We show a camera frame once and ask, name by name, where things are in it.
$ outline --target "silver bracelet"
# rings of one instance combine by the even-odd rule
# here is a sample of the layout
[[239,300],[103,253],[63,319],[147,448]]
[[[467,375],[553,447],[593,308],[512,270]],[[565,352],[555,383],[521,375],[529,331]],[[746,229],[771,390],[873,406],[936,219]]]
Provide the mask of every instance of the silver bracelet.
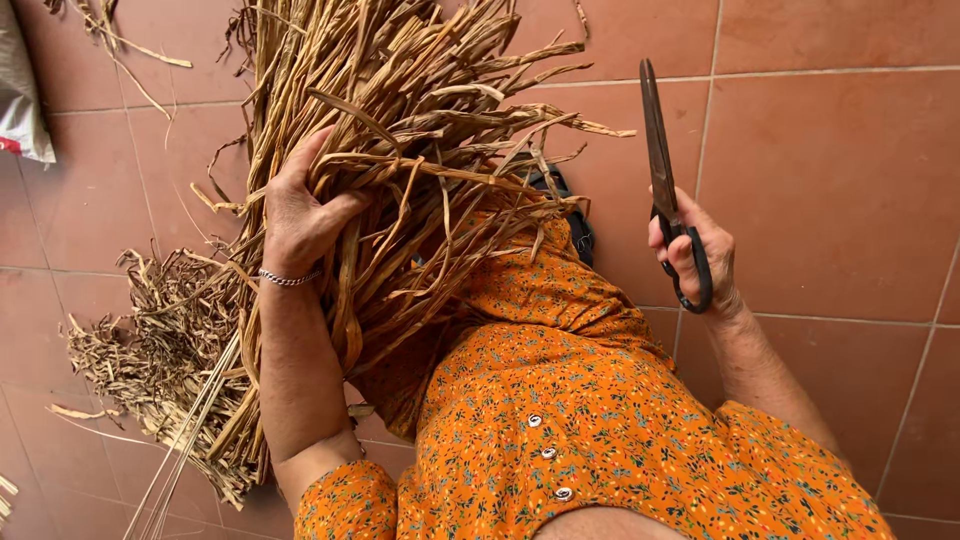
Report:
[[298,280],[288,280],[286,278],[282,278],[277,274],[264,270],[263,268],[260,268],[260,270],[257,271],[257,274],[278,285],[283,285],[285,287],[292,287],[292,286],[299,285],[301,283],[309,282],[310,280],[316,278],[317,276],[320,276],[321,272],[323,272],[323,268],[318,268],[317,270],[310,272],[309,274],[307,274],[306,276],[303,276]]

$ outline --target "metal blade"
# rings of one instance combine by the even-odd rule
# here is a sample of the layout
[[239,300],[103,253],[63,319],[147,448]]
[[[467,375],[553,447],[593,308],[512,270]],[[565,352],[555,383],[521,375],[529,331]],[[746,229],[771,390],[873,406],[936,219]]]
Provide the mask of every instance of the metal blade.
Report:
[[646,122],[647,150],[650,156],[650,181],[654,187],[654,205],[671,225],[679,225],[677,193],[673,187],[673,171],[666,147],[663,115],[657,79],[649,59],[640,63],[640,86],[643,91],[643,117]]

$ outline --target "orange dress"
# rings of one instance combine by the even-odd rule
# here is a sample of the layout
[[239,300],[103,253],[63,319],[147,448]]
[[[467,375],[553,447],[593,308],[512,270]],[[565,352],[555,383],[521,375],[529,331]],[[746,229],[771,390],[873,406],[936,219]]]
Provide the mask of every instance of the orange dress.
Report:
[[748,406],[697,402],[565,222],[534,262],[486,261],[459,298],[494,322],[449,342],[422,331],[351,381],[388,429],[416,436],[416,464],[399,484],[369,461],[318,479],[298,538],[531,538],[596,504],[696,539],[893,538],[836,456]]

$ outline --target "floor tile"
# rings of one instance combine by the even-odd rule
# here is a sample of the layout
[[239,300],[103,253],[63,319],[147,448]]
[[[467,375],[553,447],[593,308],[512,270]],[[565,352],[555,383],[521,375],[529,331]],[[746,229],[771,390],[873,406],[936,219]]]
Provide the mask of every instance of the floor tile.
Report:
[[125,276],[54,272],[64,315],[88,327],[107,314],[110,320],[132,313],[130,285]]
[[717,73],[960,63],[956,2],[726,0]]
[[0,380],[85,395],[58,335],[65,319],[50,272],[0,270],[0,298]]
[[254,488],[247,496],[241,512],[230,504],[221,504],[220,515],[226,528],[274,538],[292,538],[294,535],[293,516],[275,485]]
[[[219,201],[206,176],[206,167],[222,144],[244,133],[243,113],[235,106],[190,107],[178,110],[171,126],[157,110],[131,110],[133,140],[143,171],[147,199],[154,217],[160,248],[167,254],[189,247],[204,255],[204,244],[219,235],[231,242],[242,220],[228,210],[214,214],[190,189],[196,184],[211,200]],[[212,174],[231,201],[246,195],[247,147],[231,146],[220,153]]]
[[3,391],[0,390],[0,475],[13,482],[19,490],[5,499],[11,503],[13,514],[3,527],[6,540],[35,540],[56,538],[53,520],[47,511],[43,492],[34,478],[27,453],[20,444],[20,436],[13,423]]
[[394,481],[417,460],[417,451],[411,447],[372,441],[365,441],[362,446],[366,452],[364,459],[381,465]]
[[[136,508],[126,506],[124,509],[127,511],[127,522],[129,523],[136,513]],[[139,523],[135,529],[139,534],[143,533],[147,526],[147,520],[150,519],[152,514],[151,510],[141,512]],[[227,532],[221,527],[210,523],[185,520],[169,513],[164,520],[162,537],[189,538],[190,540],[228,540]]]
[[16,156],[0,152],[0,265],[46,268],[40,234]]
[[[770,342],[836,435],[853,472],[874,493],[924,349],[927,328],[760,317]],[[677,363],[704,405],[723,388],[702,320],[683,315]]]
[[932,319],[960,231],[958,92],[960,72],[715,83],[700,201],[753,309]]
[[56,15],[50,15],[42,2],[12,0],[11,4],[45,110],[123,107],[113,61],[103,46],[95,44],[84,32],[84,19],[73,4],[64,2]]
[[643,316],[650,323],[654,339],[660,342],[660,346],[668,355],[673,355],[680,313],[666,309],[644,309]]
[[121,273],[120,254],[149,254],[153,237],[127,116],[53,116],[50,128],[57,164],[21,161],[50,266]]
[[[704,82],[659,85],[674,178],[690,193],[697,179],[707,90]],[[573,193],[591,199],[596,271],[638,305],[676,306],[673,285],[647,247],[652,199],[640,86],[535,88],[514,102],[549,103],[616,130],[639,132],[636,137],[612,138],[555,127],[547,138],[547,154],[568,155],[588,144],[577,159],[559,166]]]
[[884,511],[960,521],[958,356],[960,329],[937,329],[880,496]]
[[950,276],[947,296],[944,298],[944,305],[940,309],[938,323],[960,325],[960,271],[957,271],[957,266],[960,265],[954,265],[953,275]]
[[885,516],[898,540],[953,540],[960,538],[960,523],[943,523]]
[[60,538],[103,540],[123,538],[127,515],[117,501],[91,497],[62,487],[44,486],[47,504]]
[[[216,62],[224,50],[224,31],[234,10],[242,3],[233,0],[169,0],[137,2],[116,11],[117,25],[136,44],[193,67],[158,61],[137,51],[121,58],[151,97],[162,105],[243,101],[252,90],[252,77],[234,77],[245,53],[233,47],[229,56]],[[121,74],[124,100],[128,107],[150,102],[132,80]]]
[[227,540],[264,540],[264,538],[274,538],[273,536],[262,536],[260,534],[252,534],[249,532],[244,532],[242,530],[236,530],[233,528],[224,529],[227,533]]
[[[447,15],[462,0],[444,0]],[[716,35],[717,1],[591,0],[581,6],[587,16],[590,36],[587,50],[579,55],[541,61],[527,73],[533,75],[556,65],[594,62],[549,82],[636,79],[640,61],[651,57],[661,77],[706,75],[710,72]],[[516,3],[523,17],[507,49],[521,55],[550,44],[561,30],[558,42],[585,41],[576,5],[554,0],[524,0]]]
[[[166,456],[167,447],[155,442],[150,435],[144,434],[130,414],[124,415],[120,422],[124,427],[123,430],[117,428],[113,422],[106,418],[98,419],[94,427],[103,433],[154,445],[147,446],[104,438],[104,446],[107,448],[110,466],[116,478],[117,488],[120,490],[120,501],[139,506],[157,469],[163,462],[163,457]],[[162,483],[166,481],[175,458],[175,455],[171,455],[163,474],[160,475],[154,495],[147,502],[147,508],[156,507]],[[220,511],[217,506],[217,498],[210,482],[200,471],[188,463],[183,467],[183,472],[177,482],[177,489],[174,490],[173,499],[170,501],[169,514],[219,526],[221,523]]]
[[3,391],[36,479],[44,489],[55,485],[119,500],[101,436],[71,426],[47,410],[57,404],[92,412],[88,396],[36,392],[12,384],[4,384]]

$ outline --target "scissors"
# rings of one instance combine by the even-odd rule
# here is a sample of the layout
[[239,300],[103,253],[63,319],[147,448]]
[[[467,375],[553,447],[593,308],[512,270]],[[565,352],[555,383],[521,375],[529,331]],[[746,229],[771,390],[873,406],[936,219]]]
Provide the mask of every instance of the scissors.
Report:
[[703,313],[713,300],[713,276],[704,243],[696,227],[687,227],[677,213],[677,190],[673,184],[673,169],[670,168],[670,153],[666,148],[666,130],[663,128],[663,112],[660,110],[660,95],[657,94],[657,78],[650,59],[640,63],[640,88],[643,91],[643,119],[647,128],[647,151],[650,153],[650,179],[654,187],[654,206],[650,219],[660,219],[663,243],[667,246],[678,236],[690,237],[693,262],[700,276],[700,304],[690,302],[680,290],[680,275],[670,261],[661,263],[663,271],[673,278],[673,290],[680,304],[693,313]]

